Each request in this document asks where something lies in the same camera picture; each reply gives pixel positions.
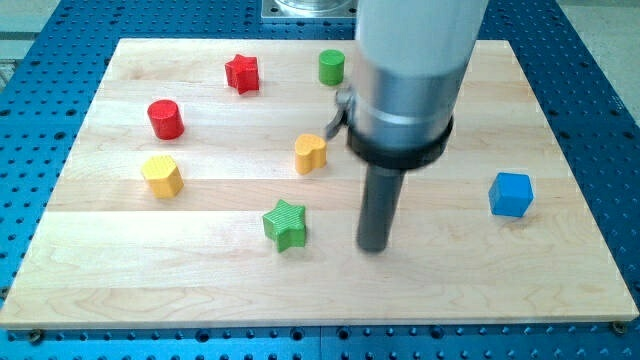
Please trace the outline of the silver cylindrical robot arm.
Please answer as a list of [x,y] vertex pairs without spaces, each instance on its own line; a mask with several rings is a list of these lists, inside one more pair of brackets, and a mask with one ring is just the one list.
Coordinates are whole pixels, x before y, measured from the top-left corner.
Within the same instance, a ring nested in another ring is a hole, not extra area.
[[427,166],[446,148],[487,0],[361,0],[353,70],[326,132],[383,174]]

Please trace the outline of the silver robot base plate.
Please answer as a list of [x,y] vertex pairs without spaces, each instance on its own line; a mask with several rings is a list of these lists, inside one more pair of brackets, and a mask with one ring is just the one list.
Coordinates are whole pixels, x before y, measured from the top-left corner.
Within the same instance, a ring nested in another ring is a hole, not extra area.
[[357,5],[357,0],[262,0],[261,17],[268,20],[353,18]]

